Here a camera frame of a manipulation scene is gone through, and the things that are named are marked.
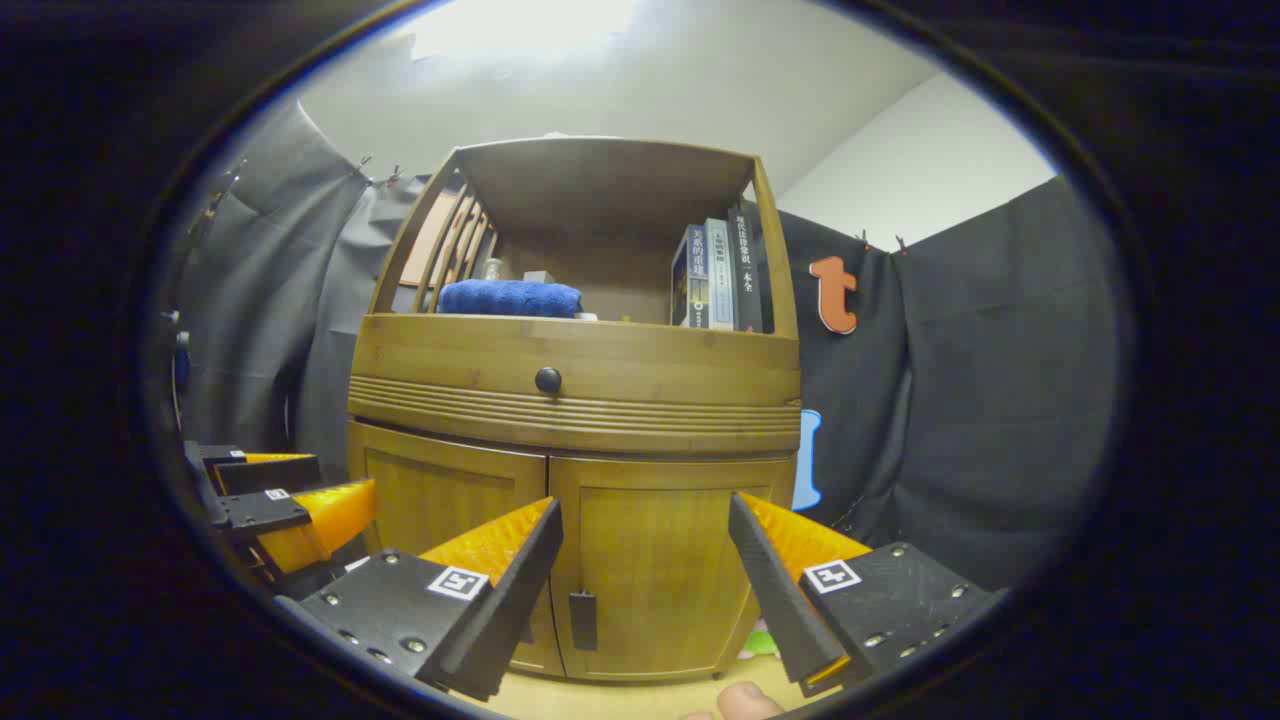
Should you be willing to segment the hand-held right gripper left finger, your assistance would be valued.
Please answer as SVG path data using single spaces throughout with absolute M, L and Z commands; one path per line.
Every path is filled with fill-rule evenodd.
M 303 600 L 276 606 L 361 676 L 397 693 L 497 694 L 564 538 L 540 498 L 413 555 L 374 553 Z

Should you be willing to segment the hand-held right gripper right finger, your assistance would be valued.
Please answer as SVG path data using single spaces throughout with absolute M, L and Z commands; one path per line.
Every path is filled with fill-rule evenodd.
M 806 697 L 914 664 L 1006 596 L 914 544 L 872 548 L 751 495 L 731 495 L 728 533 Z

